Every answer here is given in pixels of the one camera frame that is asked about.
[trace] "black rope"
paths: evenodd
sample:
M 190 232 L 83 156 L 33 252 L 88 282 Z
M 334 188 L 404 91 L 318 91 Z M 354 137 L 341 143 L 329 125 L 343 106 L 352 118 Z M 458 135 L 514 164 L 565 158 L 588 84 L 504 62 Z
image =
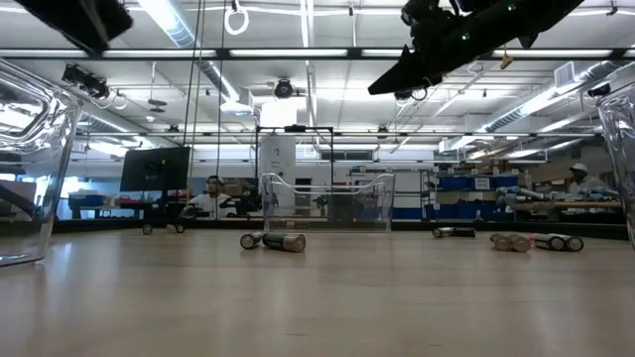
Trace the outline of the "black rope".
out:
M 198 12 L 196 12 L 196 29 L 194 31 L 194 47 L 191 50 L 191 62 L 190 62 L 190 85 L 188 86 L 188 101 L 186 105 L 186 126 L 183 130 L 183 146 L 186 145 L 186 140 L 188 138 L 188 118 L 190 117 L 190 100 L 191 100 L 191 82 L 194 74 L 194 63 L 196 61 L 196 50 L 198 48 L 198 27 L 200 26 L 200 11 L 201 11 L 201 2 L 203 0 L 198 0 Z

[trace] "white shirt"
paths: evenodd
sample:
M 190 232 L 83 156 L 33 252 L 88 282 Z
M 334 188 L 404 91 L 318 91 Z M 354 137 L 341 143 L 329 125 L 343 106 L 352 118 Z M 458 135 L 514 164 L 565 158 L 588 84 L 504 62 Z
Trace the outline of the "white shirt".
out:
M 200 219 L 216 219 L 216 210 L 218 210 L 218 219 L 225 218 L 227 214 L 236 214 L 235 207 L 220 207 L 229 197 L 224 193 L 220 193 L 218 197 L 210 197 L 209 194 L 199 194 L 190 200 L 191 204 L 195 204 L 203 212 L 209 212 L 209 218 L 202 217 Z

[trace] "metal frame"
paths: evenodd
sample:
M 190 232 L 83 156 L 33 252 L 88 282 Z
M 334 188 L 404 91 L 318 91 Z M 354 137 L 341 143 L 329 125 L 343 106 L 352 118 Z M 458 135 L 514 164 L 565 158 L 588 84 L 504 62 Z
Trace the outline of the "metal frame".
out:
M 103 56 L 89 56 L 71 49 L 0 49 L 6 60 L 103 60 L 103 61 L 192 61 L 192 60 L 396 60 L 403 48 L 260 48 L 260 49 L 144 49 L 106 51 Z M 248 51 L 251 55 L 239 55 Z M 494 50 L 474 60 L 501 61 L 501 52 Z M 605 49 L 509 49 L 516 61 L 535 60 L 635 60 L 631 48 Z
M 334 168 L 334 163 L 335 163 L 335 159 L 334 159 L 334 144 L 333 144 L 333 139 L 334 139 L 334 130 L 333 127 L 305 127 L 305 126 L 298 126 L 298 128 L 302 128 L 305 131 L 313 131 L 315 136 L 323 138 L 323 135 L 319 133 L 319 130 L 326 130 L 330 133 L 330 188 L 333 189 L 333 182 L 335 179 L 335 168 Z M 284 128 L 284 127 L 262 127 L 260 125 L 256 126 L 256 143 L 255 143 L 255 148 L 256 148 L 256 163 L 255 163 L 255 167 L 254 167 L 254 175 L 256 177 L 256 179 L 259 179 L 258 177 L 258 148 L 260 147 L 260 140 L 259 140 L 259 135 L 260 132 L 262 132 L 263 130 L 271 130 L 271 134 L 270 135 L 280 135 L 280 134 L 286 134 L 286 135 L 290 135 L 290 136 L 298 136 L 298 134 L 306 134 L 303 132 L 292 132 L 290 131 L 288 128 Z
M 335 131 L 333 127 L 315 127 L 318 129 L 327 129 L 331 130 L 331 137 L 343 138 L 343 137 L 365 137 L 372 138 L 379 136 L 385 137 L 414 137 L 414 138 L 455 138 L 462 136 L 490 136 L 490 137 L 501 137 L 505 138 L 508 136 L 515 136 L 519 138 L 572 138 L 572 139 L 581 139 L 581 138 L 601 138 L 603 133 L 571 133 L 571 132 L 548 132 L 548 133 L 503 133 L 503 132 L 495 132 L 495 133 L 480 133 L 480 132 L 464 132 L 464 131 L 454 131 L 454 132 L 389 132 L 389 133 L 376 133 L 376 132 L 345 132 L 345 131 Z M 260 127 L 261 130 L 264 129 L 284 129 L 284 128 L 265 128 Z M 296 137 L 319 137 L 320 133 L 285 133 L 278 132 L 278 135 L 287 135 L 287 136 L 296 136 Z M 166 132 L 127 132 L 127 133 L 76 133 L 75 137 L 182 137 L 186 135 L 187 137 L 252 137 L 253 132 L 179 132 L 179 133 L 166 133 Z

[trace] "ceiling beam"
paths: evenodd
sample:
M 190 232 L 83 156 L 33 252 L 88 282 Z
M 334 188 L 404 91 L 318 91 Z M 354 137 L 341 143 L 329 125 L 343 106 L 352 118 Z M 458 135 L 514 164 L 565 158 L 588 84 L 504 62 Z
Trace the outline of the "ceiling beam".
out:
M 201 60 L 396 60 L 401 48 L 264 48 L 264 49 L 144 49 L 109 50 L 102 57 L 90 57 L 69 49 L 0 49 L 7 60 L 100 60 L 100 61 L 191 61 Z M 515 61 L 536 60 L 635 60 L 635 50 L 620 49 L 513 49 Z M 504 50 L 495 50 L 475 60 L 500 61 Z

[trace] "cable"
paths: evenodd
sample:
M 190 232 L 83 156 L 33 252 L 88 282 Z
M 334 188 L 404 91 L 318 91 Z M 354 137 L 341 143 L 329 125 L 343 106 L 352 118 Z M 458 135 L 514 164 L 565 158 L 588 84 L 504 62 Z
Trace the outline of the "cable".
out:
M 201 0 L 198 0 L 198 8 L 200 8 L 200 4 L 201 4 Z M 187 141 L 188 141 L 188 121 L 190 119 L 190 101 L 191 101 L 191 83 L 192 83 L 192 78 L 194 75 L 194 63 L 196 60 L 196 50 L 198 47 L 198 30 L 199 30 L 199 26 L 200 26 L 200 12 L 196 13 L 196 27 L 195 27 L 195 31 L 194 31 L 194 41 L 193 41 L 193 48 L 191 50 L 191 61 L 190 61 L 190 81 L 189 81 L 189 85 L 188 85 L 188 104 L 186 105 L 186 123 L 185 123 L 185 127 L 184 127 L 184 132 L 183 132 L 183 146 L 186 145 Z M 155 65 L 153 64 L 152 66 L 152 72 L 153 72 L 153 76 L 154 76 L 154 72 L 155 72 Z M 190 178 L 189 181 L 191 182 L 191 176 L 193 173 L 193 166 L 194 166 L 194 150 L 192 148 L 192 150 L 190 151 Z M 187 190 L 186 193 L 186 200 L 188 202 L 190 202 L 190 190 Z
M 225 7 L 227 6 L 227 0 L 224 0 L 224 4 Z M 222 49 L 225 48 L 225 32 L 223 31 L 222 34 L 220 35 L 220 47 Z M 223 67 L 224 67 L 224 60 L 222 60 L 220 62 L 220 66 L 218 68 L 218 75 L 222 78 L 222 71 L 223 71 Z M 220 87 L 218 88 L 218 92 L 222 93 L 222 85 L 223 82 L 220 81 Z M 219 95 L 218 96 L 218 111 L 217 111 L 217 115 L 218 115 L 218 128 L 217 128 L 217 137 L 216 137 L 216 185 L 218 185 L 218 173 L 220 172 L 220 117 L 222 115 L 222 111 L 220 110 L 220 101 L 222 100 L 222 97 Z M 218 209 L 215 209 L 216 211 L 216 220 L 218 220 Z

